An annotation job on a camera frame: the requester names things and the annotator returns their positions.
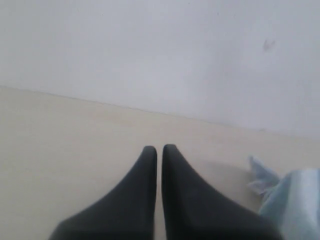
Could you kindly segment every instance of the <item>light blue fabric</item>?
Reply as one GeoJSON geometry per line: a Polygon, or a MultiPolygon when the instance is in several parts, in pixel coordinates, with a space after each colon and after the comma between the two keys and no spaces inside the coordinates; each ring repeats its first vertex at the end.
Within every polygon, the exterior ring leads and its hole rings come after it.
{"type": "Polygon", "coordinates": [[[280,179],[249,157],[253,182],[263,196],[259,214],[273,222],[285,240],[320,240],[320,169],[296,170],[280,179]]]}

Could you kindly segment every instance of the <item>cloth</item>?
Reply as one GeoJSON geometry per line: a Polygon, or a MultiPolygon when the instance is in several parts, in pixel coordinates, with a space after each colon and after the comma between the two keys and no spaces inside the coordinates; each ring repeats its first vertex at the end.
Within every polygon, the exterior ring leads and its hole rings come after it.
{"type": "Polygon", "coordinates": [[[273,222],[285,240],[320,240],[320,169],[296,170],[280,178],[250,156],[254,180],[248,184],[263,196],[259,214],[273,222]]]}

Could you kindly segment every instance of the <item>white wall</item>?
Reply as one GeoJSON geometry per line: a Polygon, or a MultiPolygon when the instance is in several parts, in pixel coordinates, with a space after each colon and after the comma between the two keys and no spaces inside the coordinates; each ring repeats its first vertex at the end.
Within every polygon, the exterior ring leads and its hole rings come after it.
{"type": "Polygon", "coordinates": [[[320,138],[319,9],[0,0],[0,85],[320,138]]]}

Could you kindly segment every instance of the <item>wall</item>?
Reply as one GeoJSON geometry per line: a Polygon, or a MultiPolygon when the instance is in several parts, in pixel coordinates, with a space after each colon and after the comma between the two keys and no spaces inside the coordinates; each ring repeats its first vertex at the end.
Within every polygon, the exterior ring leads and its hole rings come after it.
{"type": "Polygon", "coordinates": [[[319,7],[2,0],[0,85],[320,138],[319,7]]]}

